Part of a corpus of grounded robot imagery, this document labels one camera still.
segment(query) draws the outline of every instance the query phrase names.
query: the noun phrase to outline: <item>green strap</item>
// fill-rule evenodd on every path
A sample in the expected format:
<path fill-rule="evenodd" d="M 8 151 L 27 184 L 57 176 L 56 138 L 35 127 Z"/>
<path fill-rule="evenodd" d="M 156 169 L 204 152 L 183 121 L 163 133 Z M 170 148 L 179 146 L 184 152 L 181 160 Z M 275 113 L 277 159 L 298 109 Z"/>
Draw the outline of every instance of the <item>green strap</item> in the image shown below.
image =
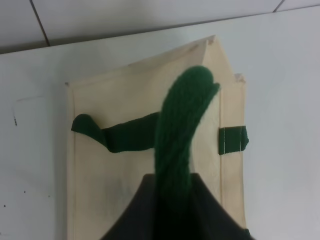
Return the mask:
<path fill-rule="evenodd" d="M 240 152 L 249 143 L 246 126 L 224 127 L 219 129 L 219 155 Z"/>
<path fill-rule="evenodd" d="M 100 129 L 88 114 L 78 115 L 71 130 L 87 135 L 104 145 L 111 153 L 143 151 L 155 145 L 155 129 L 159 113 L 155 112 L 115 126 Z"/>

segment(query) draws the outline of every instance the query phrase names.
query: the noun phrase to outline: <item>tiled wall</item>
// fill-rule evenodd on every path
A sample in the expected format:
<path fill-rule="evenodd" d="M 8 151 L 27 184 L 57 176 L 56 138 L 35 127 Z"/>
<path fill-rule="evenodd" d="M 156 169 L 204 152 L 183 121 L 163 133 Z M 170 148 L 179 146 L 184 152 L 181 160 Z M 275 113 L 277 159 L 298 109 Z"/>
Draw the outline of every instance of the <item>tiled wall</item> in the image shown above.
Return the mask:
<path fill-rule="evenodd" d="M 320 0 L 1 0 L 0 54 L 272 13 L 280 3 L 277 11 Z"/>

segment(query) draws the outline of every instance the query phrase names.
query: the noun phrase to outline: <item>green knitted object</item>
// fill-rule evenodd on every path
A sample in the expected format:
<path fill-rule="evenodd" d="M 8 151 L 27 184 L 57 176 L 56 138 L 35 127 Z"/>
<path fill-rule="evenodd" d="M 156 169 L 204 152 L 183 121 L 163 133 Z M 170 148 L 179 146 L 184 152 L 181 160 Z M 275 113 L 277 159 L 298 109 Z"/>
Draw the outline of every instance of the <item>green knitted object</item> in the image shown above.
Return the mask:
<path fill-rule="evenodd" d="M 143 151 L 154 147 L 158 118 L 159 113 L 155 112 L 109 128 L 100 129 L 91 116 L 80 114 L 74 119 L 71 130 L 96 140 L 111 153 Z"/>
<path fill-rule="evenodd" d="M 154 144 L 156 187 L 161 200 L 177 213 L 186 208 L 191 189 L 191 141 L 219 87 L 207 68 L 191 67 L 178 77 L 163 102 Z"/>

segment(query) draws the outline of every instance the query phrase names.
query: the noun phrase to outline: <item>white table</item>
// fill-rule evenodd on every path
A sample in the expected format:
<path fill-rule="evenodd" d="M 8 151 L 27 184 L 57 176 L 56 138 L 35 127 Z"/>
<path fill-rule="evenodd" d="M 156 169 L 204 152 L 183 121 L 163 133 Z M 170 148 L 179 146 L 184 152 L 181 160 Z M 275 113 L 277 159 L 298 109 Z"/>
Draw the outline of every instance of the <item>white table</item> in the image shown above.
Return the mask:
<path fill-rule="evenodd" d="M 0 55 L 0 239 L 65 237 L 65 82 L 210 35 L 247 81 L 250 232 L 259 240 L 318 239 L 319 23 L 320 7 L 311 7 Z"/>

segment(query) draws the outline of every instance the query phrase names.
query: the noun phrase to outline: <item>dark fabric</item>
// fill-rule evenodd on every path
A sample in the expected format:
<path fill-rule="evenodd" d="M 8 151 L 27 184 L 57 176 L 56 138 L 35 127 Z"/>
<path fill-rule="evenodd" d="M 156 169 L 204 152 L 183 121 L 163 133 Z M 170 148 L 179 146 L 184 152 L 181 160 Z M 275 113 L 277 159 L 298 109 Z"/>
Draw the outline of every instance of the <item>dark fabric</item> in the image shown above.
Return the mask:
<path fill-rule="evenodd" d="M 101 240 L 253 240 L 197 173 L 191 174 L 191 185 L 186 214 L 172 222 L 170 209 L 155 191 L 155 175 L 145 175 L 125 212 Z"/>
<path fill-rule="evenodd" d="M 240 152 L 249 143 L 246 126 L 224 127 L 219 129 L 219 155 Z"/>
<path fill-rule="evenodd" d="M 104 145 L 111 153 L 143 151 L 155 145 L 155 129 L 159 113 L 134 119 L 115 126 L 100 129 L 88 114 L 78 115 L 71 130 L 87 135 Z"/>

